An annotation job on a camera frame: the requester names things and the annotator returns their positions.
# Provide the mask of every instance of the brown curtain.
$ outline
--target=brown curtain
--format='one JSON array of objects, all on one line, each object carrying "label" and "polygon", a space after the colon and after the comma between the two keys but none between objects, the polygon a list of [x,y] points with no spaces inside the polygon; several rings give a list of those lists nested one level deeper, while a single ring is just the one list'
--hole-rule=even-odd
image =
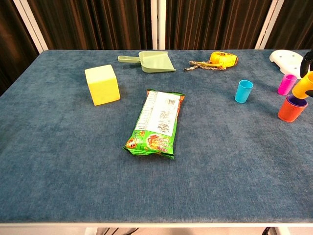
[{"label": "brown curtain", "polygon": [[150,0],[28,0],[49,49],[152,49]]},{"label": "brown curtain", "polygon": [[254,49],[271,0],[167,0],[166,49]]},{"label": "brown curtain", "polygon": [[12,0],[0,1],[0,95],[36,59],[38,51]]},{"label": "brown curtain", "polygon": [[285,0],[266,49],[313,49],[313,1]]}]

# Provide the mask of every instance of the plastic dustpan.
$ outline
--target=plastic dustpan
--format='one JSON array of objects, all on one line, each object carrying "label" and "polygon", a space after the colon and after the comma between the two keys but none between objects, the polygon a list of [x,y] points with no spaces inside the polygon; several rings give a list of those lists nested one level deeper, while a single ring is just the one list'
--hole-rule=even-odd
[{"label": "plastic dustpan", "polygon": [[141,51],[139,57],[118,56],[119,62],[141,63],[144,72],[175,72],[172,62],[168,57],[167,51]]}]

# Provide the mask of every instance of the snack bag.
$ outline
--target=snack bag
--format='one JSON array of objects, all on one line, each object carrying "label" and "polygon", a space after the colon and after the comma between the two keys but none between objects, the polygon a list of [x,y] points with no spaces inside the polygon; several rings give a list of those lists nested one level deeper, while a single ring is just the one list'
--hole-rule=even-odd
[{"label": "snack bag", "polygon": [[133,155],[161,154],[174,158],[174,139],[185,95],[147,90],[147,99],[124,149]]}]

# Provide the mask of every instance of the white plastic object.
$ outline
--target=white plastic object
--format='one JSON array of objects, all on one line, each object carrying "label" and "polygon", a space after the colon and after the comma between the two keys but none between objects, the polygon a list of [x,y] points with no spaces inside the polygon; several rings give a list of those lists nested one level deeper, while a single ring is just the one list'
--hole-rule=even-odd
[{"label": "white plastic object", "polygon": [[300,77],[300,66],[303,57],[291,50],[276,50],[269,56],[269,60],[280,67],[283,74],[292,74]]}]

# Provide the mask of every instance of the yellow sponge block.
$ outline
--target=yellow sponge block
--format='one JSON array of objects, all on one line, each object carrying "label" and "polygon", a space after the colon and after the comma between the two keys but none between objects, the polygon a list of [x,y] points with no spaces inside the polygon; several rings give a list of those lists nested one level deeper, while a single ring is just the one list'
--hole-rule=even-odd
[{"label": "yellow sponge block", "polygon": [[94,105],[109,103],[121,98],[112,65],[87,69],[85,75]]}]

